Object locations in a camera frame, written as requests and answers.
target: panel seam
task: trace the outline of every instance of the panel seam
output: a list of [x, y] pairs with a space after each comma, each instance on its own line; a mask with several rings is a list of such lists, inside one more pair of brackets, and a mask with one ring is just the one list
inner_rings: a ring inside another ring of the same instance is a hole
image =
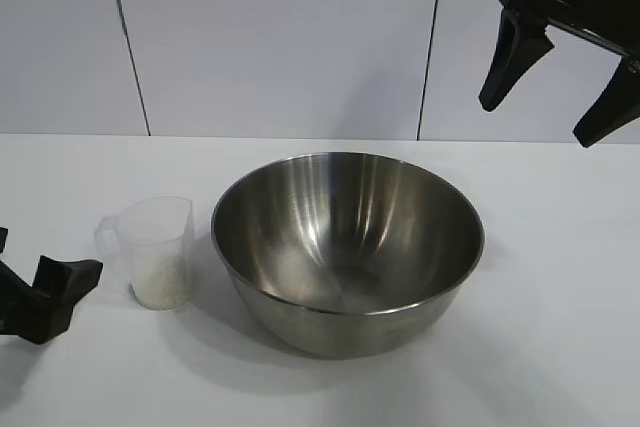
[[416, 140], [420, 140], [420, 134], [422, 133], [422, 117], [424, 116], [424, 104], [427, 97], [427, 83], [429, 82], [429, 69], [431, 67], [431, 53], [433, 52], [433, 37], [436, 30], [436, 20], [438, 16], [438, 4], [440, 0], [435, 0], [433, 3], [433, 18], [431, 22], [431, 32], [429, 33], [429, 48], [427, 50], [427, 63], [424, 72], [424, 85], [422, 86], [422, 99], [420, 102], [420, 115], [418, 116], [418, 134]]
[[136, 89], [138, 90], [138, 98], [140, 99], [140, 106], [142, 107], [142, 116], [144, 118], [144, 124], [147, 129], [147, 135], [151, 136], [151, 129], [149, 128], [149, 117], [147, 115], [147, 109], [144, 104], [144, 98], [142, 96], [142, 88], [140, 87], [140, 78], [138, 76], [138, 69], [136, 68], [136, 61], [133, 58], [133, 49], [131, 48], [131, 39], [129, 38], [129, 30], [127, 29], [127, 23], [124, 18], [124, 10], [122, 8], [122, 0], [116, 0], [116, 6], [118, 8], [118, 15], [120, 16], [120, 25], [122, 27], [122, 33], [127, 42], [127, 50], [129, 52], [129, 60], [131, 61], [131, 68], [133, 70], [133, 77], [136, 82]]

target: measuring cup handle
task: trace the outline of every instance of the measuring cup handle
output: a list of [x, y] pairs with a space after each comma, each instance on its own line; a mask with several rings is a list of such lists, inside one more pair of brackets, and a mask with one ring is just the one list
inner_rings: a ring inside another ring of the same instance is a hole
[[110, 215], [103, 218], [95, 231], [94, 237], [98, 253], [101, 257], [108, 257], [120, 252], [120, 243], [116, 235], [117, 215]]

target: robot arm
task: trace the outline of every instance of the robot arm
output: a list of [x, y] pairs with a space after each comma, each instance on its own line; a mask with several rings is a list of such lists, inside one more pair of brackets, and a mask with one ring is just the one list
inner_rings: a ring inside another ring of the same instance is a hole
[[496, 52], [480, 93], [495, 110], [515, 83], [553, 49], [549, 25], [621, 56], [609, 85], [574, 129], [589, 147], [640, 117], [640, 0], [500, 0]]

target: white tabletop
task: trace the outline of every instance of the white tabletop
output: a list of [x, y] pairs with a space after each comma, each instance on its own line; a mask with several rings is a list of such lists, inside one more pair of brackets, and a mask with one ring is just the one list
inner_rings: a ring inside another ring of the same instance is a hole
[[[222, 192], [264, 163], [352, 150], [443, 176], [477, 207], [486, 251], [445, 316], [395, 352], [292, 354], [249, 317], [209, 239]], [[95, 257], [102, 217], [194, 201], [200, 286], [137, 306], [106, 269], [71, 328], [0, 338], [0, 425], [291, 427], [640, 424], [640, 146], [0, 136], [2, 259]]]

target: bowl rim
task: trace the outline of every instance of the bowl rim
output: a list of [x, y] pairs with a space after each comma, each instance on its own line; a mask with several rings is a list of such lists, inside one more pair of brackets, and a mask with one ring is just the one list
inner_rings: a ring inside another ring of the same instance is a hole
[[[475, 220], [478, 223], [478, 227], [479, 227], [479, 231], [480, 231], [480, 244], [478, 247], [478, 252], [476, 254], [475, 259], [473, 260], [473, 262], [471, 262], [471, 265], [469, 266], [469, 268], [467, 269], [467, 271], [464, 273], [464, 275], [462, 275], [456, 282], [454, 282], [453, 284], [451, 284], [449, 287], [447, 287], [446, 289], [443, 289], [442, 291], [438, 292], [435, 295], [426, 297], [422, 300], [419, 300], [417, 302], [413, 302], [411, 304], [407, 304], [407, 305], [401, 305], [399, 307], [394, 307], [391, 309], [384, 309], [384, 310], [374, 310], [371, 312], [342, 312], [339, 310], [329, 310], [329, 309], [318, 309], [315, 307], [309, 307], [307, 305], [304, 304], [299, 304], [297, 302], [293, 302], [287, 299], [284, 299], [282, 297], [279, 297], [277, 295], [274, 295], [270, 292], [267, 292], [266, 290], [263, 290], [259, 287], [257, 287], [253, 282], [251, 282], [250, 280], [246, 279], [243, 275], [241, 275], [235, 267], [233, 267], [231, 265], [231, 263], [227, 260], [227, 258], [224, 256], [224, 254], [222, 253], [222, 249], [220, 248], [220, 245], [218, 244], [218, 239], [216, 238], [216, 233], [215, 233], [215, 222], [216, 222], [216, 218], [218, 216], [218, 211], [220, 209], [220, 206], [222, 204], [222, 202], [235, 190], [238, 188], [238, 186], [245, 181], [246, 179], [248, 179], [249, 177], [257, 174], [258, 172], [261, 172], [263, 170], [266, 170], [270, 167], [279, 165], [279, 164], [283, 164], [286, 162], [291, 162], [293, 160], [298, 160], [298, 159], [304, 159], [304, 158], [310, 158], [310, 157], [329, 157], [331, 155], [358, 155], [358, 156], [365, 156], [365, 157], [375, 157], [375, 158], [382, 158], [385, 160], [391, 160], [393, 162], [398, 162], [399, 164], [404, 164], [409, 166], [410, 168], [414, 168], [414, 169], [419, 169], [420, 171], [426, 173], [427, 175], [430, 175], [432, 177], [434, 177], [436, 180], [438, 180], [439, 182], [443, 183], [444, 185], [446, 185], [447, 187], [449, 187], [455, 194], [457, 194], [462, 201], [469, 207], [469, 209], [471, 210], [471, 213], [473, 214]], [[421, 305], [430, 303], [440, 297], [443, 297], [447, 294], [449, 294], [450, 292], [455, 291], [458, 287], [460, 287], [460, 285], [462, 285], [462, 283], [464, 283], [465, 280], [467, 280], [467, 278], [473, 273], [473, 271], [476, 269], [478, 263], [480, 262], [480, 258], [482, 257], [482, 254], [484, 252], [484, 248], [485, 248], [485, 241], [486, 241], [486, 236], [485, 236], [485, 231], [484, 231], [484, 225], [482, 223], [482, 219], [480, 218], [480, 215], [478, 214], [478, 211], [476, 210], [476, 208], [474, 207], [474, 205], [471, 203], [471, 201], [456, 187], [454, 186], [451, 182], [449, 182], [448, 180], [445, 180], [444, 178], [440, 177], [437, 174], [434, 174], [433, 172], [431, 172], [430, 170], [425, 169], [424, 167], [420, 167], [418, 165], [415, 165], [411, 162], [407, 162], [405, 160], [402, 159], [397, 159], [395, 157], [388, 157], [385, 155], [379, 155], [379, 154], [372, 154], [372, 153], [368, 153], [368, 152], [356, 152], [356, 151], [351, 151], [351, 152], [347, 152], [347, 151], [341, 151], [341, 150], [336, 150], [336, 151], [326, 151], [326, 152], [315, 152], [315, 153], [307, 153], [307, 154], [301, 154], [301, 155], [293, 155], [290, 157], [286, 157], [283, 159], [279, 159], [279, 160], [275, 160], [273, 162], [269, 162], [267, 164], [264, 164], [260, 167], [257, 167], [255, 169], [253, 169], [252, 171], [250, 171], [249, 173], [243, 175], [242, 177], [240, 177], [238, 180], [236, 180], [233, 184], [231, 184], [231, 186], [229, 186], [224, 193], [220, 196], [220, 198], [218, 199], [218, 202], [216, 203], [216, 206], [213, 210], [213, 214], [211, 215], [211, 239], [213, 241], [213, 245], [215, 247], [215, 250], [218, 254], [218, 256], [220, 257], [220, 259], [222, 260], [222, 262], [224, 263], [225, 267], [227, 268], [227, 272], [229, 272], [230, 275], [232, 275], [235, 279], [239, 280], [240, 282], [242, 282], [243, 284], [245, 284], [247, 287], [249, 287], [250, 289], [278, 302], [278, 303], [282, 303], [285, 305], [288, 305], [290, 307], [294, 307], [294, 308], [299, 308], [305, 311], [309, 311], [309, 312], [316, 312], [319, 314], [325, 314], [325, 315], [335, 315], [335, 316], [342, 316], [342, 317], [370, 317], [370, 316], [378, 316], [378, 315], [387, 315], [387, 314], [395, 314], [395, 313], [400, 313], [400, 312], [404, 312], [404, 311], [408, 311], [408, 310], [413, 310], [417, 307], [420, 307]]]

